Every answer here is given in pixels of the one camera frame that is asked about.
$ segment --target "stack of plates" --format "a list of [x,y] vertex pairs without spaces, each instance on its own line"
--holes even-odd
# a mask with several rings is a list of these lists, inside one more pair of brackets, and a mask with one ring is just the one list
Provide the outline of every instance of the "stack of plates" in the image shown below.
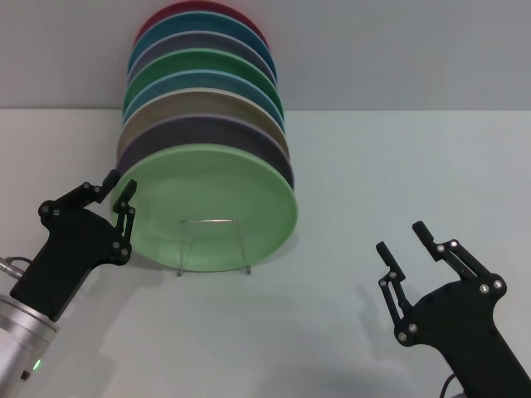
[[[186,220],[237,220],[246,260],[277,250],[297,219],[284,111],[266,39],[214,2],[180,2],[140,29],[129,59],[117,168],[138,182],[135,251],[180,266]],[[197,243],[187,269],[240,268],[227,239]]]

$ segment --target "gray plate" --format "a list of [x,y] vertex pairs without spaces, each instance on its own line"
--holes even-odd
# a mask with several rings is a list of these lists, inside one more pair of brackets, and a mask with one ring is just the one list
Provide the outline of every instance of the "gray plate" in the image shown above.
[[269,134],[242,120],[216,114],[190,114],[151,126],[125,149],[116,168],[124,175],[153,153],[190,143],[213,143],[251,153],[268,162],[294,186],[290,160]]
[[157,41],[152,46],[148,47],[136,62],[131,67],[127,75],[127,85],[134,79],[134,77],[150,62],[165,56],[166,54],[186,50],[189,48],[209,48],[213,50],[221,50],[230,52],[235,56],[239,56],[252,65],[261,70],[271,83],[276,86],[276,80],[270,67],[264,59],[258,55],[251,47],[243,41],[222,33],[208,32],[208,31],[192,31],[182,32],[175,35],[165,37]]

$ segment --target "red plate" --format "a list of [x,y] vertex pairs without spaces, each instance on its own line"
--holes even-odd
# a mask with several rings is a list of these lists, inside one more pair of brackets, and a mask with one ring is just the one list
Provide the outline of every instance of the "red plate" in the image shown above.
[[154,14],[150,19],[146,21],[146,23],[140,28],[139,33],[134,38],[134,43],[139,40],[139,38],[154,24],[157,22],[162,21],[163,19],[166,19],[168,17],[171,17],[175,14],[179,14],[180,12],[186,12],[186,11],[210,11],[210,12],[218,12],[220,14],[225,14],[228,17],[234,18],[241,23],[247,25],[250,29],[255,31],[255,33],[262,39],[266,46],[269,47],[267,44],[267,41],[260,32],[260,29],[245,15],[242,13],[236,11],[234,8],[230,8],[228,6],[225,6],[223,4],[219,4],[217,2],[205,2],[202,0],[192,0],[189,2],[177,2],[175,4],[172,4],[171,6],[167,6],[166,8],[163,8],[156,14]]

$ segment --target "teal plate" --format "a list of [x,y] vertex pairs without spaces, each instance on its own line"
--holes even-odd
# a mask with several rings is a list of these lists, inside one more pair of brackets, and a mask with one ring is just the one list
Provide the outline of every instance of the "teal plate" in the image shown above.
[[163,19],[150,27],[134,45],[127,71],[148,47],[159,40],[180,32],[211,31],[232,36],[255,50],[271,68],[277,79],[275,63],[267,45],[247,25],[217,12],[183,12]]
[[278,108],[266,93],[240,76],[218,70],[186,70],[158,79],[140,91],[124,112],[122,124],[149,101],[177,90],[207,88],[230,91],[254,102],[265,110],[285,132],[284,120]]

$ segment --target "metal cylinder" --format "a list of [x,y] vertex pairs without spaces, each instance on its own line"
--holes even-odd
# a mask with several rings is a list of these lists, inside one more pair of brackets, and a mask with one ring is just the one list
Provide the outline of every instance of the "metal cylinder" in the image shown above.
[[20,279],[24,271],[0,257],[0,271],[5,272],[14,279]]
[[0,397],[17,394],[57,330],[41,313],[0,295]]

